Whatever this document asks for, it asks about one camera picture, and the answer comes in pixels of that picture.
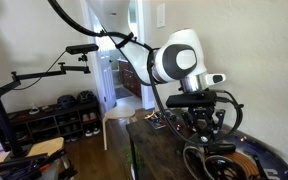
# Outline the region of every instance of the stool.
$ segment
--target stool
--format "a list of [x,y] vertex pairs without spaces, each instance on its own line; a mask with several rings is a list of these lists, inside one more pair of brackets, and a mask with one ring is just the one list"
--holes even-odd
[[123,104],[112,108],[107,111],[104,115],[102,126],[103,126],[103,138],[104,138],[104,150],[107,150],[107,140],[106,140],[106,126],[105,123],[109,119],[126,119],[127,124],[135,120],[135,110],[129,105]]

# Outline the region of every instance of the light switch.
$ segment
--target light switch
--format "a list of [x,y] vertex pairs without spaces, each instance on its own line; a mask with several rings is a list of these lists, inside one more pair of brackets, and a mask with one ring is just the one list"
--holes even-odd
[[165,3],[157,6],[157,27],[165,26]]

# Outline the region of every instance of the table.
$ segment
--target table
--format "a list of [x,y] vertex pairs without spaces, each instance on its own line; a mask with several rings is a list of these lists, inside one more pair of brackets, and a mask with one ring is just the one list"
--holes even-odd
[[[192,179],[183,157],[175,155],[175,145],[178,139],[171,130],[169,128],[155,130],[148,121],[138,119],[137,122],[126,125],[132,148],[132,159],[135,159],[135,144],[136,150],[143,157],[148,170],[155,179]],[[133,167],[136,167],[136,161],[133,162]],[[134,171],[135,179],[139,179],[137,168],[134,168]]]
[[[51,139],[51,140],[44,141],[44,142],[41,142],[38,144],[34,144],[26,157],[44,154],[44,153],[51,155],[51,154],[55,153],[56,151],[61,150],[63,148],[64,148],[64,138],[59,137],[59,138]],[[8,154],[9,154],[9,152],[5,152],[3,154],[0,154],[0,162],[3,162]],[[70,163],[67,159],[67,156],[64,155],[61,157],[61,159],[63,161],[65,169],[69,168]],[[59,164],[58,162],[54,162],[54,164],[51,166],[51,169],[54,168],[54,165],[57,166],[58,164]]]

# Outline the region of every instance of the black metal pole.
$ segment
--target black metal pole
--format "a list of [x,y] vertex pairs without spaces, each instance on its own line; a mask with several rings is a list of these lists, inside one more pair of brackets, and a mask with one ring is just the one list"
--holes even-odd
[[27,152],[26,150],[23,150],[23,148],[20,146],[19,142],[17,141],[15,137],[14,131],[11,128],[11,124],[9,122],[5,108],[1,101],[1,97],[0,97],[0,124],[1,124],[1,127],[3,129],[5,136],[7,137],[10,143],[13,156],[20,157],[20,156],[25,155]]

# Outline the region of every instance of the wooden chair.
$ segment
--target wooden chair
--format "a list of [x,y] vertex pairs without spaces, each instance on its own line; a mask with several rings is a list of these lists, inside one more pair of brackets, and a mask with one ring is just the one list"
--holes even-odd
[[104,115],[102,126],[103,126],[103,138],[104,138],[104,150],[107,150],[107,139],[106,139],[106,121],[109,119],[126,119],[127,124],[131,121],[136,121],[135,110],[129,105],[123,104],[112,108],[107,111]]

